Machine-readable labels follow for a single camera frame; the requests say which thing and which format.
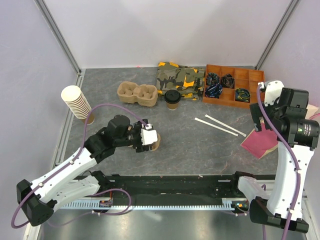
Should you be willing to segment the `beige pink paper bag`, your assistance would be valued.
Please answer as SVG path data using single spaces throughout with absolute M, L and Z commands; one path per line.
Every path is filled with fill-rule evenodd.
M 320 138 L 320 124 L 311 119 L 305 119 L 306 108 L 294 108 L 289 106 L 279 107 L 271 123 L 290 147 L 295 145 L 309 147 L 314 150 L 318 146 Z M 260 159 L 273 151 L 281 140 L 275 130 L 266 130 L 262 122 L 262 131 L 255 129 L 245 138 L 241 146 Z

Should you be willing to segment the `brown paper coffee cup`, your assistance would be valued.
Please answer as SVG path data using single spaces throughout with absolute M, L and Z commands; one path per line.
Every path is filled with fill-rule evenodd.
M 179 102 L 174 102 L 174 103 L 172 103 L 172 102 L 166 102 L 166 106 L 167 106 L 167 108 L 169 109 L 169 110 L 175 110 L 175 109 L 177 109 L 178 108 L 178 106 L 179 106 Z

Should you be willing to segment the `black plastic cup lid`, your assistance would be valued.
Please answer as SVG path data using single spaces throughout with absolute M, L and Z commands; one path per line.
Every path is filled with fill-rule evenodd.
M 171 89 L 164 94 L 164 100 L 169 104 L 176 104 L 181 100 L 179 91 Z

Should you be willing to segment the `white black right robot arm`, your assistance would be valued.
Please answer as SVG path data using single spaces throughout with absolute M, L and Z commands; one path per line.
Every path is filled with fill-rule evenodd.
M 308 223 L 302 217 L 302 195 L 309 163 L 318 146 L 320 125 L 307 119 L 309 93 L 306 90 L 279 87 L 268 92 L 258 84 L 256 93 L 265 93 L 270 101 L 250 105 L 257 132 L 265 128 L 277 136 L 278 163 L 271 194 L 267 194 L 250 173 L 236 172 L 236 180 L 229 184 L 235 197 L 244 194 L 249 203 L 249 217 L 253 223 L 307 233 Z

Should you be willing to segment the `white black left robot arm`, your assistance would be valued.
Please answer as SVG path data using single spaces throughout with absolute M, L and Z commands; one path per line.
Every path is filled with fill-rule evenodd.
M 131 124 L 127 116 L 116 115 L 59 166 L 33 181 L 21 180 L 16 185 L 17 209 L 23 211 L 27 223 L 36 227 L 74 200 L 96 194 L 104 197 L 110 185 L 101 173 L 93 173 L 73 184 L 70 181 L 112 156 L 116 148 L 132 147 L 141 153 L 151 150 L 157 141 L 158 133 L 147 119 Z

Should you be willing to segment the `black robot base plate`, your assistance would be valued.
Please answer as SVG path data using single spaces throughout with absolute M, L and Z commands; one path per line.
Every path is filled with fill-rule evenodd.
M 196 197 L 204 199 L 244 198 L 238 190 L 240 177 L 252 177 L 251 173 L 236 171 L 232 175 L 104 175 L 100 170 L 91 172 L 101 184 L 100 191 L 112 190 L 104 197 L 128 199 L 159 198 L 162 195 Z

